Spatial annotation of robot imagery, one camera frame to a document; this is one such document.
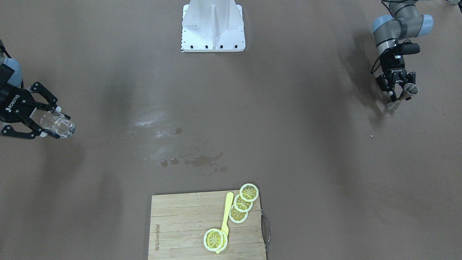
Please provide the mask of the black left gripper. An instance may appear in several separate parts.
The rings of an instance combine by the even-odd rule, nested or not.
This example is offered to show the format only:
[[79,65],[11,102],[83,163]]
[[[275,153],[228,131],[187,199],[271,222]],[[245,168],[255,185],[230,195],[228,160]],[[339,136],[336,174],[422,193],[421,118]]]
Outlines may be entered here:
[[382,54],[379,61],[383,73],[376,77],[376,82],[381,91],[388,92],[391,102],[398,100],[395,84],[402,87],[400,101],[410,100],[416,95],[416,73],[406,71],[402,56],[396,58],[394,54]]

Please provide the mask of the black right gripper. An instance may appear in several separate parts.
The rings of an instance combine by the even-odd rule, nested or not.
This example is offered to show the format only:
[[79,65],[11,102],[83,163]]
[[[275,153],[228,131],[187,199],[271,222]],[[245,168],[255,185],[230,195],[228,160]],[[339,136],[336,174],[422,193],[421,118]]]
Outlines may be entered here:
[[[33,98],[32,94],[39,94],[46,103],[38,102]],[[23,123],[31,125],[33,123],[33,115],[36,110],[39,111],[58,111],[68,120],[70,116],[61,111],[61,107],[57,105],[58,99],[40,82],[35,82],[29,89],[14,87],[11,84],[4,84],[0,88],[0,119],[4,123]],[[37,137],[44,138],[50,136],[59,139],[58,134],[50,130],[44,129],[37,124],[29,126],[30,132],[16,131],[12,125],[5,124],[1,129],[1,135],[10,138],[32,140]]]

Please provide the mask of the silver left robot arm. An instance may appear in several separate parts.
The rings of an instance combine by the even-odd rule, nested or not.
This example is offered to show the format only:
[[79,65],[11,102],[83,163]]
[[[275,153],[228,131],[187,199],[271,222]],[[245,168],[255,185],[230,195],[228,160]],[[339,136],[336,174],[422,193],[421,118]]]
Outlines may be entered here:
[[420,52],[420,46],[410,41],[429,34],[434,26],[433,17],[421,14],[416,0],[383,0],[381,3],[389,14],[377,18],[372,24],[378,58],[371,69],[374,74],[380,67],[382,74],[376,77],[381,91],[387,92],[390,102],[387,107],[395,110],[403,100],[410,100],[418,94],[416,73],[407,72],[404,55]]

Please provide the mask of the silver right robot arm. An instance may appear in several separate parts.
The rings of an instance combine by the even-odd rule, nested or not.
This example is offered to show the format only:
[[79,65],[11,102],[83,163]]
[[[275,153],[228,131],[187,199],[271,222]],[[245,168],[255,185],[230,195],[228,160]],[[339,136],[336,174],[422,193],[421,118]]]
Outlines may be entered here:
[[50,136],[68,138],[75,133],[71,117],[61,111],[58,99],[40,82],[24,88],[19,62],[1,43],[0,119],[1,135],[35,139]]

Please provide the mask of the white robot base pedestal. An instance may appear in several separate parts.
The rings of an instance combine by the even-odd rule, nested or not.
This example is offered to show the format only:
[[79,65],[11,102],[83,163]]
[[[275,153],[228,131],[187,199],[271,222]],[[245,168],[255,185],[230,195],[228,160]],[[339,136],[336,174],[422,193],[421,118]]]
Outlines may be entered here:
[[192,0],[182,15],[182,52],[245,51],[243,9],[234,0]]

